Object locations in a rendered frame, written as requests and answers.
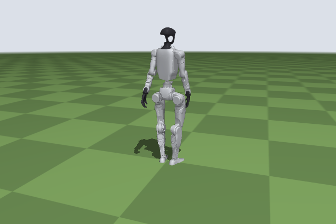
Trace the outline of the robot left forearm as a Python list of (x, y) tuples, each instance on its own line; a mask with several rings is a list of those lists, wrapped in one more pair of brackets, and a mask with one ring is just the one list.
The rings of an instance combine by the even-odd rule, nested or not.
[[(150, 91), (150, 87), (151, 87), (151, 84), (152, 84), (152, 80), (153, 80), (153, 76), (151, 76), (150, 74), (149, 74), (149, 72), (148, 72), (148, 74), (147, 74), (147, 79), (146, 79), (146, 82), (145, 82), (145, 87), (147, 87), (147, 93)], [(144, 87), (144, 88), (145, 88)], [(143, 90), (144, 90), (144, 88), (143, 88)]]

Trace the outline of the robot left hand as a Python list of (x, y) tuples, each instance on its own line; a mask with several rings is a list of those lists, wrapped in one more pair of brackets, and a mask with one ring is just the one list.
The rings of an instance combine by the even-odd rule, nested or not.
[(147, 90), (148, 90), (147, 87), (145, 87), (144, 90), (143, 90), (143, 95), (142, 95), (142, 100), (141, 100), (141, 104), (144, 106), (144, 108), (147, 108), (145, 106), (145, 103), (147, 104), (147, 102), (146, 102), (146, 95), (148, 94)]

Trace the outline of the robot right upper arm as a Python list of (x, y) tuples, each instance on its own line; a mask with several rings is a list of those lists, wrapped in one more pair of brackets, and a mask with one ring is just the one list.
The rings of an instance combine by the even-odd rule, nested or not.
[(185, 53), (182, 50), (174, 50), (174, 57), (177, 59), (179, 68), (179, 77), (185, 78)]

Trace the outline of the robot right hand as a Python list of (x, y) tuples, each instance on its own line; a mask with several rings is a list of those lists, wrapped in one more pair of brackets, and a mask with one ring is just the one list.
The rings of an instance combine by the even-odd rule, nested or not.
[(189, 104), (189, 101), (190, 101), (190, 92), (189, 91), (186, 91), (186, 94), (185, 96), (187, 96), (187, 98), (185, 100), (187, 100), (187, 103), (186, 103), (186, 108), (188, 107), (188, 104)]

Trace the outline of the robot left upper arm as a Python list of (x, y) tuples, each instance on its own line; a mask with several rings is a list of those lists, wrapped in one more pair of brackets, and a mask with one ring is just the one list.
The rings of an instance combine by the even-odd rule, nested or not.
[(157, 73), (156, 67), (156, 51), (157, 49), (153, 49), (151, 52), (151, 62), (150, 62), (150, 70), (149, 74), (155, 76)]

